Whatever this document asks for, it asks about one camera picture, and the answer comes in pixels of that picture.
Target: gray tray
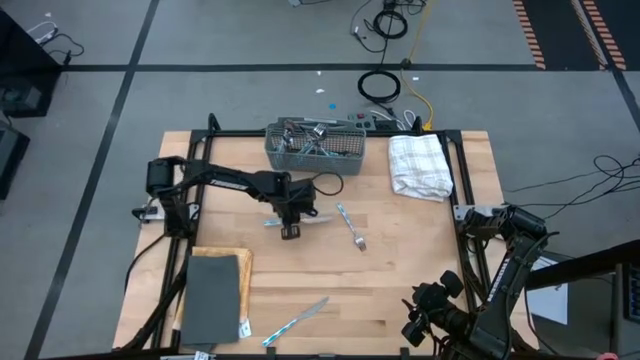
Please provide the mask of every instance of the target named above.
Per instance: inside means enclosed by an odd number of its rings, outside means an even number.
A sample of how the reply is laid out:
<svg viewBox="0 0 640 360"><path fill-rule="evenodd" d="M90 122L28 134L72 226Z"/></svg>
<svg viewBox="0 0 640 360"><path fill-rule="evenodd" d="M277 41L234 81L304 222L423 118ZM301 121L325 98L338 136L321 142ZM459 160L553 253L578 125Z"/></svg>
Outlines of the gray tray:
<svg viewBox="0 0 640 360"><path fill-rule="evenodd" d="M292 120L298 125L288 149L282 146L285 120ZM327 126L327 138L319 143L320 151L316 153L316 149L313 149L306 154L300 153L319 123ZM267 126L265 151L274 170L358 175L364 159L366 137L364 129L358 129L354 123L346 120L282 117Z"/></svg>

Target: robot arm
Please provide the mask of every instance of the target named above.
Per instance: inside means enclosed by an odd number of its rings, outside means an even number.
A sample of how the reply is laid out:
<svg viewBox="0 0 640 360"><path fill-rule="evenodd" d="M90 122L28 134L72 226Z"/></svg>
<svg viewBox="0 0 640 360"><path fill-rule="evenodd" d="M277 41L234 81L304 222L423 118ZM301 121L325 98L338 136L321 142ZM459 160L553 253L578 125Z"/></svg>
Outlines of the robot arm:
<svg viewBox="0 0 640 360"><path fill-rule="evenodd" d="M175 168L184 172L182 181L174 184ZM192 186L205 184L243 191L258 202L270 203L282 218L282 239L300 237L300 214L316 216L316 198L311 179L292 181L287 172L258 171L246 173L203 160L187 161L173 156L153 160L147 165L147 193L157 197L165 211L168 235L187 237L193 231L189 206L180 195Z"/></svg>
<svg viewBox="0 0 640 360"><path fill-rule="evenodd" d="M533 263L540 257L549 236L544 222L514 206L491 209L483 214L468 210L460 223L463 234L489 240L501 235L507 242L507 253L495 275L489 294L481 309L467 313L447 299L457 297L462 282L453 272L440 278L442 285L422 283L414 288L413 303L403 300L409 308L409 323L402 334L418 346L431 335L431 324L450 336L446 359L504 359L511 351L512 330L508 321Z"/></svg>

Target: table knife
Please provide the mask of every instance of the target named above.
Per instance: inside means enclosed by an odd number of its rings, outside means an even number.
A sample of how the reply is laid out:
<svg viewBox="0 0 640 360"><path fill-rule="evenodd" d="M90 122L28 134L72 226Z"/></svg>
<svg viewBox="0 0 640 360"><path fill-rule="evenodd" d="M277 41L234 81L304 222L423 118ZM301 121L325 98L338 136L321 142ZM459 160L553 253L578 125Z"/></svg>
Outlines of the table knife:
<svg viewBox="0 0 640 360"><path fill-rule="evenodd" d="M308 319L315 315L320 309L324 307L324 305L329 301L329 297L325 297L322 300L318 301L315 305L304 311L302 314L296 316L293 320L291 320L287 325L280 328L280 330L276 331L273 335L269 336L265 341L262 342L262 346L267 347L271 345L276 339L280 337L280 335L287 332L287 330L291 329L293 325L295 325L298 321Z"/></svg>

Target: wooden table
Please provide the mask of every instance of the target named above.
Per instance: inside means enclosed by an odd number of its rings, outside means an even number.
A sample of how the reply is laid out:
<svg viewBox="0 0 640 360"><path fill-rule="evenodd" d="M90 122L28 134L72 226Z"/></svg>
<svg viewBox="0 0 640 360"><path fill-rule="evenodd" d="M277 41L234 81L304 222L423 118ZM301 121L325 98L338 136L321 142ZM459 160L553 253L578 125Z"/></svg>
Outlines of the wooden table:
<svg viewBox="0 0 640 360"><path fill-rule="evenodd" d="M487 133L466 131L463 139L476 203L501 204L502 191ZM166 133L160 156L185 156L188 141L189 132ZM214 138L212 163L249 172L270 169L263 141ZM261 342L266 337L328 295L329 303L318 314L274 343L277 353L397 355L400 347L410 347L412 354L431 354L431 341L411 348L400 334L407 322L407 309L400 299L411 298L412 285L438 281L445 270L459 273L450 205L393 194L387 144L386 138L367 139L360 175L345 178L344 191L338 196L318 194L319 213L331 214L334 219L302 225L302 237L293 241L281 240L280 228L263 226L265 219L275 216L270 205L259 204L242 192L207 187L197 245L244 247L255 256L249 307L253 336L219 345L216 353L264 353ZM455 151L451 156L456 183L460 184ZM294 174L294 178L305 176L308 174ZM328 176L317 181L326 191L333 191L336 184L337 180ZM459 197L464 204L462 194ZM365 237L366 252L354 246L352 234L336 209L338 201ZM137 251L162 231L161 223L144 225ZM133 270L114 346L130 340L157 304L168 247L169 240L160 243ZM504 251L504 243L495 240L486 249L492 276ZM464 293L455 303L466 309ZM170 342L175 304L167 313L164 346ZM522 297L511 321L523 338L537 347L527 326Z"/></svg>

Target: white cloth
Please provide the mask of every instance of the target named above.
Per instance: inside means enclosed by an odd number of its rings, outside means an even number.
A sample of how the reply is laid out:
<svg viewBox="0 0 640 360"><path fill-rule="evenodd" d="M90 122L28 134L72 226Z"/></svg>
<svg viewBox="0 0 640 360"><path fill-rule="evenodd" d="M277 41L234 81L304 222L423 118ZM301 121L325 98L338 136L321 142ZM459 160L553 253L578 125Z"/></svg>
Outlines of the white cloth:
<svg viewBox="0 0 640 360"><path fill-rule="evenodd" d="M391 185L396 194L442 202L453 182L436 135L389 139Z"/></svg>

